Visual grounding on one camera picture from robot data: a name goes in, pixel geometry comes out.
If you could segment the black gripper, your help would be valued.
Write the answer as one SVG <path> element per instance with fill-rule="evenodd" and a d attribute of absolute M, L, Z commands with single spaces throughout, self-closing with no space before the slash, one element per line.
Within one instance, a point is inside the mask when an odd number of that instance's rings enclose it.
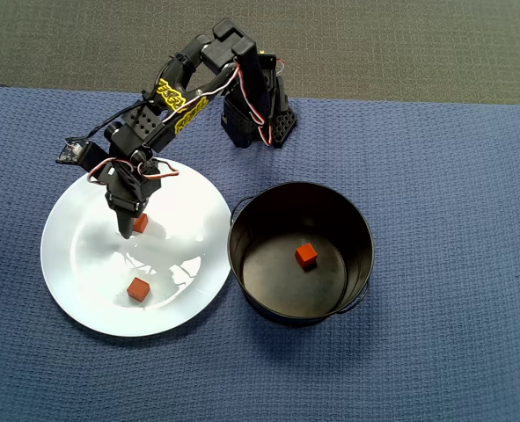
<path fill-rule="evenodd" d="M 99 182 L 106 186 L 106 202 L 115 211 L 121 236 L 129 239 L 135 219 L 132 215 L 143 213 L 150 196 L 161 187 L 161 181 L 146 178 L 136 167 L 130 168 L 128 164 L 115 160 L 99 171 Z"/>

